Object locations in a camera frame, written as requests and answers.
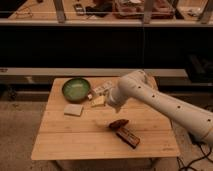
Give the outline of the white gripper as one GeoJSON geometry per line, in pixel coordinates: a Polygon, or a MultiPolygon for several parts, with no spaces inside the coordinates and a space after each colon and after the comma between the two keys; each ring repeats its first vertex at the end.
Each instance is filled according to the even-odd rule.
{"type": "MultiPolygon", "coordinates": [[[[119,108],[121,106],[122,97],[117,87],[111,88],[107,94],[106,102],[113,108],[119,108]]],[[[105,97],[99,96],[91,102],[92,107],[100,107],[105,105],[105,97]]]]}

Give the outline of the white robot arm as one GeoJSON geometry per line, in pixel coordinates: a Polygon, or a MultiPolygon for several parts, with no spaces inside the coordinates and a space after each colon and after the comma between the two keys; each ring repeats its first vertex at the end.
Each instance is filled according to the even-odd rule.
{"type": "Polygon", "coordinates": [[[154,89],[144,70],[123,75],[106,89],[106,103],[115,110],[120,110],[129,98],[149,105],[213,147],[213,113],[154,89]]]}

